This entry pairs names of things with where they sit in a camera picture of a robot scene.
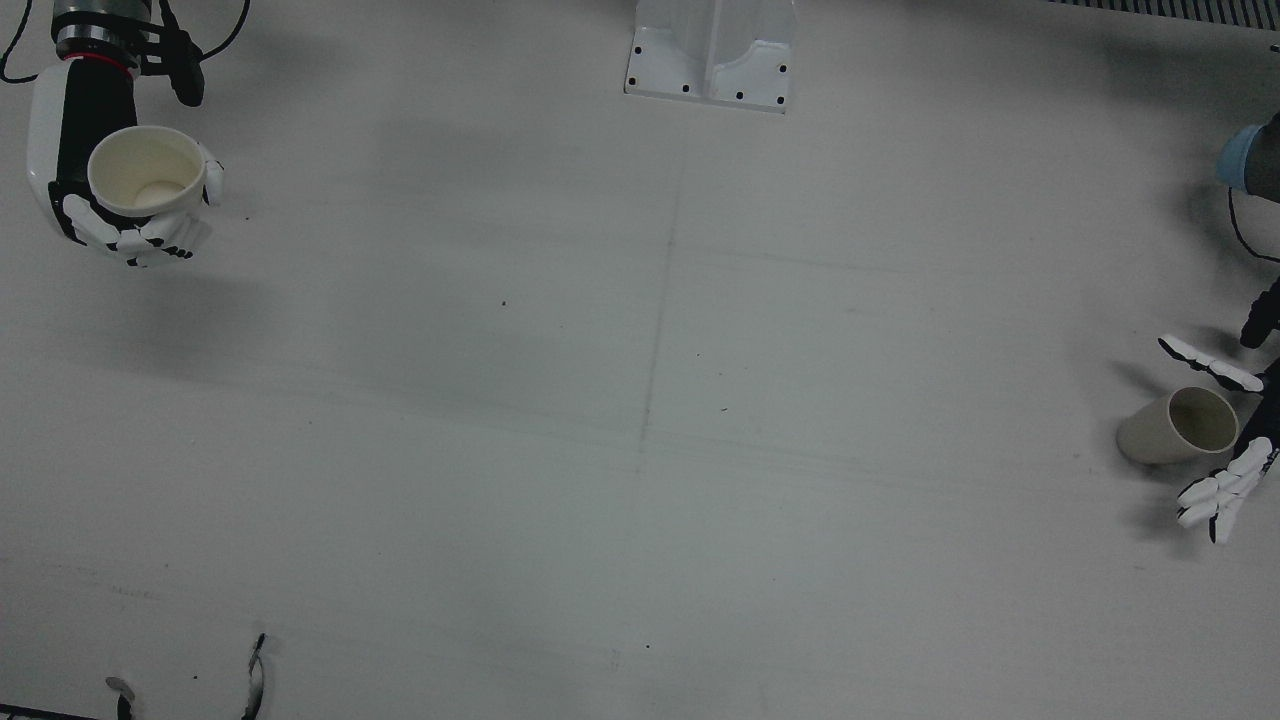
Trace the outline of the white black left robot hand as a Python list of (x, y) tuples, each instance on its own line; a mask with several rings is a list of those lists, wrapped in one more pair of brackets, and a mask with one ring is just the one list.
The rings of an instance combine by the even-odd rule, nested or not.
[(1178, 524), (1183, 528), (1206, 524), (1210, 541), (1224, 543), (1233, 533), (1242, 506), (1277, 461), (1277, 363), (1261, 373), (1251, 373), (1174, 334), (1161, 334), (1157, 342), (1170, 357), (1208, 374), (1225, 389), (1260, 398), (1234, 445), (1230, 462), (1190, 483), (1178, 496)]

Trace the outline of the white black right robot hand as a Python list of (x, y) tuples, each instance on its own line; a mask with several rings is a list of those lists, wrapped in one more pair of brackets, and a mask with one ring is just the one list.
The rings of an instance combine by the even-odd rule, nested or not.
[(140, 123), (133, 76), (95, 54), (36, 77), (26, 164), (51, 225), (134, 268), (192, 259), (212, 237), (200, 209), (224, 195), (225, 168), (210, 150)]

